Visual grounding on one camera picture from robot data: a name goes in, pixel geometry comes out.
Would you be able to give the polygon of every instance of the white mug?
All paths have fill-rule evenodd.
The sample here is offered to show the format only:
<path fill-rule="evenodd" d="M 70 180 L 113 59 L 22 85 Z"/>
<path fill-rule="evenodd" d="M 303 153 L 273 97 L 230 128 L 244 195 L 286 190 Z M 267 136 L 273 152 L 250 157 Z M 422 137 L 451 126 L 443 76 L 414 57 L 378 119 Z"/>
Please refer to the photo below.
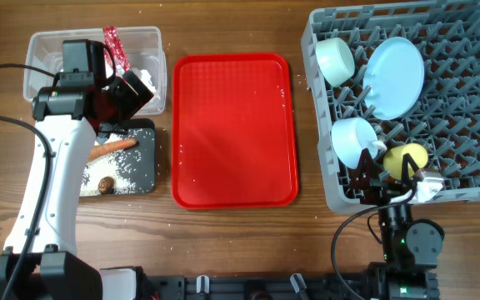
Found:
<path fill-rule="evenodd" d="M 340 86 L 355 73 L 351 50 L 340 37 L 317 42 L 316 59 L 323 76 L 334 87 Z"/>
<path fill-rule="evenodd" d="M 372 158 L 386 145 L 379 141 L 375 130 L 361 117 L 338 120 L 332 125 L 331 142 L 334 152 L 346 167 L 356 169 L 363 149 L 367 148 Z"/>

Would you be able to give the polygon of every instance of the red tray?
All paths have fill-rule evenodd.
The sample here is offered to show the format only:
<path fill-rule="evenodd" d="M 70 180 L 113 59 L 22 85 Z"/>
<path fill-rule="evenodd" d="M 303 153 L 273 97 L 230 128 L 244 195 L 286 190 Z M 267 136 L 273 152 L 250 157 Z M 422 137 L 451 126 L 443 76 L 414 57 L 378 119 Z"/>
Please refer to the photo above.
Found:
<path fill-rule="evenodd" d="M 173 71 L 172 110 L 172 196 L 181 207 L 277 207 L 298 195 L 281 56 L 183 57 Z"/>

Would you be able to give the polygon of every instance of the wooden table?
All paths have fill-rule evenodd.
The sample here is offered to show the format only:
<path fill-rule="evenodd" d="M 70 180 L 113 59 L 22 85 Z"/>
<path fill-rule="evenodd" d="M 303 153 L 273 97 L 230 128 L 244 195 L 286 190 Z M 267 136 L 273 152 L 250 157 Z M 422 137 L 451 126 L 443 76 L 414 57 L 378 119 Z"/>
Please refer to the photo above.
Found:
<path fill-rule="evenodd" d="M 162 31 L 168 77 L 192 53 L 275 52 L 292 72 L 301 191 L 289 206 L 188 212 L 172 200 L 168 172 L 171 103 L 153 121 L 159 128 L 157 188 L 146 196 L 82 198 L 77 214 L 78 256 L 95 268 L 141 265 L 149 275 L 195 277 L 330 273 L 329 246 L 348 216 L 327 208 L 318 161 L 318 129 L 305 83 L 300 37 L 314 8 L 375 1 L 217 2 L 0 0 L 0 63 L 23 63 L 35 32 L 154 25 Z M 33 123 L 23 100 L 23 71 L 0 71 L 0 114 Z M 0 122 L 0 252 L 20 208 L 33 135 Z M 446 231 L 439 275 L 443 299 L 480 299 L 480 203 L 414 208 Z M 383 252 L 361 218 L 342 234 L 337 250 L 344 272 L 361 272 Z"/>

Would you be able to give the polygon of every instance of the orange carrot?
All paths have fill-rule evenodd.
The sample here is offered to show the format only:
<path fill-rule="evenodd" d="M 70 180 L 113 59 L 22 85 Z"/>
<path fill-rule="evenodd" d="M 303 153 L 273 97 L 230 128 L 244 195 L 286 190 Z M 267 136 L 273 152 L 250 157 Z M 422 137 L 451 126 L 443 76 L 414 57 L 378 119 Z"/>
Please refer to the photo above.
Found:
<path fill-rule="evenodd" d="M 92 151 L 90 152 L 90 156 L 88 157 L 88 162 L 90 163 L 94 159 L 100 158 L 103 155 L 113 153 L 114 151 L 117 151 L 117 150 L 129 148 L 136 144 L 137 144 L 136 138 L 128 138 L 122 141 L 108 142 L 103 145 L 94 146 L 94 148 L 92 148 Z"/>

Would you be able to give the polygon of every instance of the dish rack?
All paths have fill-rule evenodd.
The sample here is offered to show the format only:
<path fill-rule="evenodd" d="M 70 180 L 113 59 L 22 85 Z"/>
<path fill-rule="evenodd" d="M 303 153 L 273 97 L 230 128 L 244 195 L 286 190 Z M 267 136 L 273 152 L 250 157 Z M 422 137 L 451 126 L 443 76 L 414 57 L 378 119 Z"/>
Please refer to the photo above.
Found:
<path fill-rule="evenodd" d="M 340 87 L 323 78 L 315 45 L 341 38 L 355 58 L 355 74 Z M 420 98 L 403 116 L 383 121 L 372 115 L 362 86 L 368 59 L 388 38 L 403 37 L 420 51 L 425 82 Z M 333 124 L 344 118 L 368 120 L 389 148 L 419 143 L 429 153 L 427 168 L 437 169 L 445 187 L 433 203 L 480 201 L 480 0 L 438 0 L 311 12 L 301 39 L 308 87 L 316 108 L 327 205 L 337 213 L 354 213 L 361 190 L 349 187 L 349 169 L 331 145 Z M 388 172 L 381 174 L 387 178 Z"/>

